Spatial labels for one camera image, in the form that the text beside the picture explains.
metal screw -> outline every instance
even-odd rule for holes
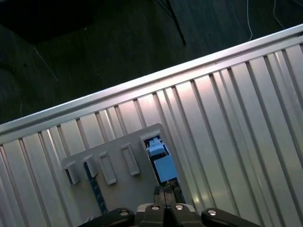
[[[123,211],[121,211],[120,215],[121,216],[126,216],[126,215],[128,215],[128,211],[127,210],[123,210]]]
[[[211,215],[211,216],[216,216],[216,215],[217,215],[217,212],[214,211],[214,210],[209,210],[207,213],[208,213],[209,215]]]
[[[151,209],[152,209],[152,210],[159,210],[160,208],[157,207],[157,206],[153,206],[153,207],[151,207]]]
[[[176,208],[177,210],[182,210],[182,209],[183,209],[183,206],[182,206],[182,205],[176,205],[175,208]]]

rectangular slot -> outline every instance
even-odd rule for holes
[[[109,156],[107,155],[107,152],[100,154],[99,158],[100,167],[107,184],[110,185],[116,183],[117,179],[113,170],[113,165],[109,159]]]
[[[66,169],[65,172],[66,172],[67,179],[69,180],[70,184],[73,184],[72,180],[71,180],[71,175],[70,175],[70,172],[68,171],[68,169]]]
[[[66,176],[70,182],[70,184],[76,184],[80,181],[79,175],[77,173],[75,163],[71,163],[64,167],[64,170],[66,172]]]
[[[91,177],[95,177],[97,175],[97,169],[93,160],[92,156],[86,157],[83,160],[83,164],[87,164],[88,168],[89,168],[89,174]]]
[[[131,145],[127,144],[127,145],[123,146],[121,148],[121,151],[122,151],[123,157],[125,159],[125,162],[127,164],[130,175],[135,176],[135,175],[139,174],[140,169],[139,169],[136,159],[134,157]]]

wire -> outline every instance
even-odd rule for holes
[[[247,24],[248,24],[248,28],[250,29],[250,39],[249,41],[252,39],[253,37],[253,33],[250,27],[250,17],[249,17],[249,13],[248,13],[248,6],[249,6],[249,0],[247,0],[247,4],[246,4],[246,14],[247,14]]]
[[[300,3],[297,0],[291,0],[291,1],[293,1],[295,4],[303,8],[303,3]]]
[[[276,0],[274,0],[274,8],[273,8],[273,15],[274,15],[274,18],[276,19],[276,21],[279,23],[279,25],[285,29],[285,27],[283,26],[283,24],[279,21],[279,19],[276,17]]]

white cable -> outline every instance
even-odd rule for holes
[[[250,17],[249,17],[249,14],[248,14],[248,4],[249,4],[249,0],[247,0],[247,4],[246,4],[246,14],[247,14],[247,24],[248,24],[248,28],[250,29],[250,39],[249,41],[252,39],[252,30],[251,30],[251,27],[250,27]]]
[[[273,15],[274,15],[274,18],[276,19],[276,21],[279,23],[279,25],[285,29],[285,27],[282,25],[282,23],[279,21],[279,19],[276,17],[276,0],[274,0],[274,8],[273,8]]]

mechanical component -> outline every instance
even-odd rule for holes
[[[147,203],[138,207],[137,213],[119,208],[98,217],[81,227],[260,227],[216,208],[209,208],[198,215],[188,204],[165,208]]]

